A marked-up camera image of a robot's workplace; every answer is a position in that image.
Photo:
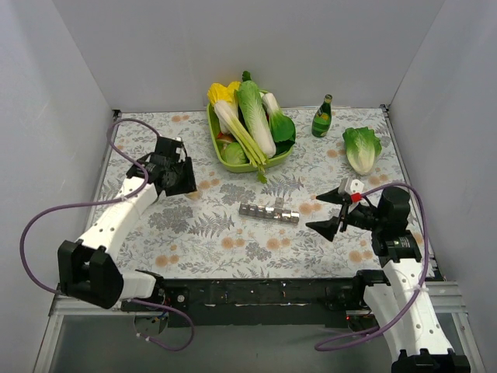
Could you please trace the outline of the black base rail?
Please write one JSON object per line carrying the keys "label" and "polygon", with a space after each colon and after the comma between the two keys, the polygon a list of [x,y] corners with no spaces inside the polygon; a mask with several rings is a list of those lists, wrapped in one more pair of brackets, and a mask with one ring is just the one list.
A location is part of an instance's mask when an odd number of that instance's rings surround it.
{"label": "black base rail", "polygon": [[377,326],[363,300],[359,278],[163,280],[143,305],[123,302],[125,312],[158,312],[166,305],[196,326]]}

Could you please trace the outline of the napa cabbage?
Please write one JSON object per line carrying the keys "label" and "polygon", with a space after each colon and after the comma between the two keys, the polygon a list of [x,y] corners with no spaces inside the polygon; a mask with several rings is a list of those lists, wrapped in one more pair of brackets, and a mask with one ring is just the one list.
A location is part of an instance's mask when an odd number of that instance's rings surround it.
{"label": "napa cabbage", "polygon": [[237,97],[248,132],[266,157],[271,159],[276,154],[276,145],[266,119],[259,87],[252,80],[242,82]]}

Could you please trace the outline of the floral table mat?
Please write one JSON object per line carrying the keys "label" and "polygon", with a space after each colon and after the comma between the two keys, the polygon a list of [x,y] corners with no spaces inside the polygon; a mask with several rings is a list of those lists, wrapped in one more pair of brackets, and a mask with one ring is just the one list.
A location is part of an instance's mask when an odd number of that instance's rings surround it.
{"label": "floral table mat", "polygon": [[[126,114],[99,199],[110,199],[118,192],[131,159],[152,151],[156,134],[184,140],[202,197],[160,197],[127,236],[117,266],[167,278],[351,277],[358,270],[377,269],[380,263],[369,232],[348,227],[330,242],[306,224],[339,213],[338,206],[316,196],[354,176],[342,139],[349,127],[373,129],[381,141],[374,170],[363,178],[371,202],[379,200],[377,186],[404,180],[384,112],[336,109],[324,138],[311,134],[314,114],[312,109],[287,111],[297,128],[297,141],[282,164],[267,170],[267,183],[260,183],[255,173],[231,173],[224,168],[205,112]],[[240,203],[272,206],[277,197],[284,199],[286,209],[300,214],[297,225],[238,213]]]}

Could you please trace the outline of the romaine lettuce head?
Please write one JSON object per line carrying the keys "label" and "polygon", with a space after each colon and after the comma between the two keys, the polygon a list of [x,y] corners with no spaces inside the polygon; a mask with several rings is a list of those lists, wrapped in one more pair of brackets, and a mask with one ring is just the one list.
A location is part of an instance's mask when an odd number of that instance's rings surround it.
{"label": "romaine lettuce head", "polygon": [[346,157],[353,170],[361,176],[369,174],[379,157],[382,147],[373,129],[347,128],[342,134]]}

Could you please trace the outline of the grey weekly pill organizer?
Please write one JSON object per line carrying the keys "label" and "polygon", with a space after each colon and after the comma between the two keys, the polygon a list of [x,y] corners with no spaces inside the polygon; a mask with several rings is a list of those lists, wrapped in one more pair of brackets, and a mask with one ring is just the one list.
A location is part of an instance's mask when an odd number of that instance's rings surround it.
{"label": "grey weekly pill organizer", "polygon": [[292,225],[297,225],[300,221],[300,214],[297,211],[292,211],[284,207],[284,199],[282,197],[277,197],[272,206],[240,203],[238,213],[246,217],[278,221]]}

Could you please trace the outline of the round green cabbage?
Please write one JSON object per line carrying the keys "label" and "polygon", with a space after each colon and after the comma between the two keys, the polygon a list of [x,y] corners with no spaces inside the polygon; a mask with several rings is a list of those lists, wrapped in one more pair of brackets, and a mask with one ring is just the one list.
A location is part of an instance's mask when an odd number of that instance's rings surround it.
{"label": "round green cabbage", "polygon": [[243,165],[249,162],[242,146],[238,142],[225,144],[221,149],[221,158],[228,164]]}

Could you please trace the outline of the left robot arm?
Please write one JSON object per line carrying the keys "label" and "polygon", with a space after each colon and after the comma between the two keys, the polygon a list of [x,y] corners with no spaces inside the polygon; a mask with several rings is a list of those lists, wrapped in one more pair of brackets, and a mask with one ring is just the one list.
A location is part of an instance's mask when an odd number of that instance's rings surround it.
{"label": "left robot arm", "polygon": [[165,301],[162,277],[144,270],[120,270],[120,248],[160,194],[170,197],[195,190],[193,162],[182,139],[158,138],[155,150],[127,171],[117,202],[76,241],[65,240],[59,247],[61,293],[103,309],[132,298],[138,298],[147,310],[160,309]]}

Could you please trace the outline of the green glass bottle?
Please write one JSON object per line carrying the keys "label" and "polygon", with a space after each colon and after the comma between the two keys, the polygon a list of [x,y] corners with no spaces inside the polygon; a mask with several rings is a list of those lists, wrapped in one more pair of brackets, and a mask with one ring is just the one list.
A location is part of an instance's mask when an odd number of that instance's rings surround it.
{"label": "green glass bottle", "polygon": [[314,115],[311,134],[317,138],[326,136],[332,122],[332,95],[326,94]]}

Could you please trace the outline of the celery stalks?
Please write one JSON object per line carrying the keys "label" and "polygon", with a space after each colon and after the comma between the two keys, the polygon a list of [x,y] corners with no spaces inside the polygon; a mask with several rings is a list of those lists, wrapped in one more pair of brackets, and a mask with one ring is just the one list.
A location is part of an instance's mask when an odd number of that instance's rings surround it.
{"label": "celery stalks", "polygon": [[220,100],[214,104],[214,112],[217,114],[219,121],[224,121],[238,143],[241,144],[249,163],[258,169],[258,180],[261,183],[267,183],[265,164],[269,159],[255,143],[249,132],[243,127],[230,104],[224,100]]}

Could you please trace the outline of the yellow leafy cabbage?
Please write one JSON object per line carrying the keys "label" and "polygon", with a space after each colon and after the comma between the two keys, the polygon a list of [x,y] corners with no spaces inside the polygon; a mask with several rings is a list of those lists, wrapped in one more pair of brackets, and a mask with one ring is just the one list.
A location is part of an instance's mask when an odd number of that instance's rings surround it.
{"label": "yellow leafy cabbage", "polygon": [[207,91],[207,98],[214,106],[218,101],[223,100],[229,104],[235,113],[238,113],[238,98],[236,92],[241,85],[240,81],[233,81],[228,86],[218,82],[213,83]]}

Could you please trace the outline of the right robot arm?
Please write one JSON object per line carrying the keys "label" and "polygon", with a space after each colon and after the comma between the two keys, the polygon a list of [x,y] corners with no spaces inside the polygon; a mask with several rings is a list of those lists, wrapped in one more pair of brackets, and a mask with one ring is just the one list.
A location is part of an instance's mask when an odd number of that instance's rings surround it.
{"label": "right robot arm", "polygon": [[331,337],[315,349],[344,350],[382,336],[393,372],[469,372],[470,362],[447,339],[425,284],[429,250],[420,248],[407,228],[411,199],[418,198],[418,192],[406,183],[379,186],[377,191],[380,200],[372,205],[362,182],[344,179],[339,187],[316,197],[340,205],[341,210],[336,217],[306,226],[328,241],[350,225],[369,231],[381,269],[357,273],[351,290],[353,303],[370,309],[377,326],[352,333],[351,342],[337,346]]}

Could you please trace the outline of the green plastic basket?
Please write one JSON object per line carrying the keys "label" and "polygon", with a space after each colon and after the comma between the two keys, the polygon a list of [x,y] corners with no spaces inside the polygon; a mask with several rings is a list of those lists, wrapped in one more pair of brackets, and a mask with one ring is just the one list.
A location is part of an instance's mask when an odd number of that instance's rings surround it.
{"label": "green plastic basket", "polygon": [[[268,93],[267,91],[259,90],[260,91],[260,96],[264,93]],[[236,117],[240,120],[242,123],[243,127],[249,132],[248,128],[245,125],[245,120],[242,115],[242,111],[238,105],[238,113],[235,113]],[[224,121],[219,121],[217,114],[214,112],[214,106],[210,104],[210,101],[208,100],[208,105],[207,105],[207,119],[209,123],[209,129],[210,129],[210,136],[214,145],[214,150],[217,153],[217,157],[221,161],[221,163],[224,165],[224,167],[233,172],[233,173],[250,173],[250,172],[258,172],[258,169],[254,166],[252,166],[249,161],[246,164],[243,165],[232,165],[226,163],[222,158],[221,158],[221,149],[225,144],[229,144],[232,142],[238,142],[234,135],[230,132],[229,128],[227,125],[224,123]],[[266,119],[268,120],[269,123],[269,116],[268,113],[266,112]],[[277,166],[283,160],[291,153],[293,150],[294,144],[296,142],[296,136],[295,136],[295,141],[284,141],[282,143],[276,143],[276,154],[267,161],[265,164],[265,170],[269,167],[272,166]]]}

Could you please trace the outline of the bok choy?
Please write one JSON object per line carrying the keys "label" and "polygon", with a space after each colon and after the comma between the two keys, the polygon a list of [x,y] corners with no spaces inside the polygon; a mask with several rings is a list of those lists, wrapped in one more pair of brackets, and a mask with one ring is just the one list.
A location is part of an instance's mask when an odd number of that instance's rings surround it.
{"label": "bok choy", "polygon": [[276,97],[271,92],[264,93],[262,102],[269,116],[269,128],[273,140],[276,143],[294,142],[296,136],[294,122],[283,113]]}

